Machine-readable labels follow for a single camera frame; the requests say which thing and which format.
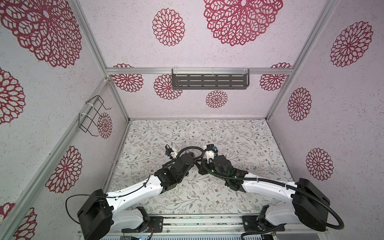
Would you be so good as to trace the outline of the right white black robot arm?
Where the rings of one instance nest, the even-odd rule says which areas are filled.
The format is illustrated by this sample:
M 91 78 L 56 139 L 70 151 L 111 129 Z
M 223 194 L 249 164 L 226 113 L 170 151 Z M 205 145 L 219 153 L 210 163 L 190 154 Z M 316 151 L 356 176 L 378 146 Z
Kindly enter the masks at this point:
M 279 182 L 258 177 L 232 166 L 223 155 L 202 158 L 197 161 L 201 175 L 210 174 L 222 179 L 225 186 L 235 192 L 265 195 L 284 204 L 277 207 L 264 206 L 258 217 L 263 231 L 284 224 L 301 223 L 306 227 L 324 232 L 331 213 L 330 200 L 309 180 Z

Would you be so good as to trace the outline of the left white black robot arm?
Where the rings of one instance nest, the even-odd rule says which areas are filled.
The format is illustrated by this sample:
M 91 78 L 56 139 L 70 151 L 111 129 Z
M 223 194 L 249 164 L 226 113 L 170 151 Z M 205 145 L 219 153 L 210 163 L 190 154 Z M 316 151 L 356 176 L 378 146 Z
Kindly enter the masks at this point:
M 194 156 L 185 153 L 176 157 L 171 167 L 162 168 L 146 180 L 125 189 L 109 193 L 99 189 L 90 194 L 77 213 L 84 239 L 100 240 L 110 231 L 146 231 L 151 218 L 145 208 L 126 209 L 175 188 L 194 166 Z

